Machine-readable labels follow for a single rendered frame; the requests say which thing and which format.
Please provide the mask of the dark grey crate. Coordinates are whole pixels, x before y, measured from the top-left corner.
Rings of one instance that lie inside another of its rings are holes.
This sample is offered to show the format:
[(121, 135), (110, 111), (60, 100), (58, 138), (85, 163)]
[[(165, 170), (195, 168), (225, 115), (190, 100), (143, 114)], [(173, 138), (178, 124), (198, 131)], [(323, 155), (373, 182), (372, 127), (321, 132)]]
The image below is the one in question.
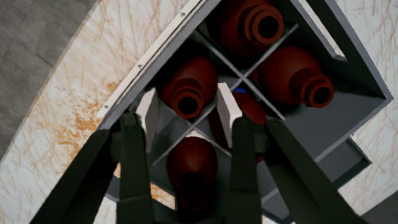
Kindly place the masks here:
[[(337, 27), (317, 0), (305, 0), (346, 58), (335, 52), (298, 0), (276, 0), (284, 21), (281, 37), (258, 55), (236, 56), (220, 46), (207, 29), (206, 16), (220, 1), (201, 0), (198, 3), (198, 7), (195, 7), (194, 11), (192, 10), (186, 17), (191, 19), (188, 19), (189, 21), (187, 20), (183, 25), (180, 24), (181, 26), (179, 25), (180, 27), (171, 34), (135, 77), (139, 80), (132, 84), (134, 86), (131, 86), (129, 92), (124, 94), (125, 97), (122, 97), (121, 102), (120, 97), (123, 94), (117, 99), (97, 128), (108, 129), (111, 133), (121, 132), (118, 118), (122, 114), (135, 112), (138, 109), (147, 87), (156, 86), (156, 73), (159, 69), (184, 41), (193, 41), (203, 46), (210, 55), (218, 72), (219, 83), (226, 83), (231, 92), (243, 82), (263, 107), (267, 120), (277, 119), (283, 122), (317, 163), (355, 133), (356, 129), (357, 89), (355, 76), (347, 48)], [(199, 32), (202, 32), (229, 62)], [(173, 38), (175, 34), (177, 35)], [(335, 91), (333, 100), (327, 106), (310, 108), (303, 103), (297, 105), (278, 103), (271, 99), (249, 76), (285, 39), (310, 48), (319, 57), (323, 66), (323, 75), (330, 79)], [(146, 153), (149, 179), (150, 183), (174, 196), (175, 204), (172, 209), (152, 198), (156, 221), (193, 224), (213, 217), (226, 217), (232, 151), (221, 146), (211, 131), (208, 114), (217, 106), (217, 96), (218, 91), (213, 101), (202, 109), (198, 116), (185, 119), (179, 117), (174, 110), (165, 105), (157, 93), (159, 116), (151, 152)], [(198, 211), (190, 211), (183, 206), (179, 197), (180, 189), (170, 181), (166, 169), (167, 153), (192, 129), (215, 145), (218, 159), (217, 176), (207, 187), (208, 200), (205, 207)]]

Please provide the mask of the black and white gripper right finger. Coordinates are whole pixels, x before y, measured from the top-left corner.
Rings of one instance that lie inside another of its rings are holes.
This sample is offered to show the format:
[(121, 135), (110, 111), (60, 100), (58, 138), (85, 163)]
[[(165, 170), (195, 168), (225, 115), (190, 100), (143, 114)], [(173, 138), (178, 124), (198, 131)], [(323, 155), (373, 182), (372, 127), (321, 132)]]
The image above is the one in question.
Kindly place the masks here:
[(226, 83), (218, 83), (217, 110), (232, 148), (225, 224), (263, 224), (256, 152), (261, 153), (295, 224), (369, 224), (283, 122), (253, 123)]

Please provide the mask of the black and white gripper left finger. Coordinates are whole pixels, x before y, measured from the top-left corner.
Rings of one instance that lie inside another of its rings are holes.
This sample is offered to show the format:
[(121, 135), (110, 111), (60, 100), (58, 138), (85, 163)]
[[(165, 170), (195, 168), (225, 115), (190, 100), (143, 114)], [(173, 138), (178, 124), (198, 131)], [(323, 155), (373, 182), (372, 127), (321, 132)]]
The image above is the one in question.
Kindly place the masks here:
[(150, 153), (158, 116), (157, 89), (148, 87), (138, 109), (120, 116), (121, 132), (99, 129), (90, 135), (29, 224), (94, 224), (118, 161), (115, 224), (153, 224), (145, 153)]

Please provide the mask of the dark grey rectangular tray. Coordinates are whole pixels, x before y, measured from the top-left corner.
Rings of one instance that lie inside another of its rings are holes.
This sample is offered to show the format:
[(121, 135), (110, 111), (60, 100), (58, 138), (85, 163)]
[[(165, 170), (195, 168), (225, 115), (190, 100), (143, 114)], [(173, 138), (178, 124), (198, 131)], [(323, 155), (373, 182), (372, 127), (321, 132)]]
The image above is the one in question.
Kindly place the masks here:
[[(348, 137), (317, 164), (339, 190), (369, 167), (372, 161), (355, 141)], [(262, 208), (262, 215), (276, 224), (294, 223), (280, 192), (264, 202)]]

